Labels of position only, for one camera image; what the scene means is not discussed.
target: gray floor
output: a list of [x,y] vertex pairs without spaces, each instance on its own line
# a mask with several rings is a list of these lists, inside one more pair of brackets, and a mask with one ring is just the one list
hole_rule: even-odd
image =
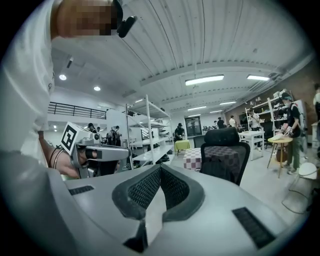
[[[269,146],[267,151],[264,152],[264,156],[261,157],[261,152],[254,150],[254,160],[248,161],[240,187],[273,209],[289,226],[301,216],[301,214],[292,211],[303,212],[308,206],[308,202],[300,194],[289,192],[289,187],[294,183],[297,175],[289,175],[286,169],[282,169],[280,178],[278,178],[279,164],[273,161],[267,169],[271,155],[270,151],[271,147]],[[308,149],[307,156],[309,159],[307,161],[315,163],[314,155],[315,152]],[[184,152],[182,151],[179,156],[175,155],[171,164],[183,168],[183,157]],[[312,182],[300,178],[293,187],[308,196],[312,188]],[[162,214],[165,211],[165,197],[160,189],[147,209],[146,229],[149,243],[155,239],[157,233],[161,230]]]

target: doorway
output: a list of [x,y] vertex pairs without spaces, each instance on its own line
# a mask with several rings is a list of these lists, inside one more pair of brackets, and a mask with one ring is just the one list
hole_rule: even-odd
[[200,117],[185,118],[185,126],[188,137],[202,135]]

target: backpack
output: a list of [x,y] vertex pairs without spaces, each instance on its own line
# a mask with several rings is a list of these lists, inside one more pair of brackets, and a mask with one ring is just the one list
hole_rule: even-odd
[[202,164],[200,173],[235,183],[235,177],[219,159],[211,158]]

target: white ceiling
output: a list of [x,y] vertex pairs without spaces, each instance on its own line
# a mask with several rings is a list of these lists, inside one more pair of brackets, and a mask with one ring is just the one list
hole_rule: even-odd
[[[244,100],[271,87],[247,76],[292,75],[313,52],[299,27],[269,0],[127,0],[124,18],[138,21],[121,39],[55,39],[52,60],[56,86],[133,103],[148,94],[168,112]],[[70,57],[70,68],[67,68]],[[186,86],[194,77],[224,74],[222,81]],[[100,92],[93,91],[99,85]]]

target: white wall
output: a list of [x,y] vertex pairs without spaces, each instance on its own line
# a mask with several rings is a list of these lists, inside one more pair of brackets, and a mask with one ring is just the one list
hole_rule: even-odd
[[204,126],[207,127],[212,127],[214,125],[214,122],[218,122],[218,118],[222,118],[224,122],[226,123],[225,120],[225,115],[221,113],[212,113],[212,114],[202,114],[200,115],[200,122],[201,122],[201,130],[204,128]]

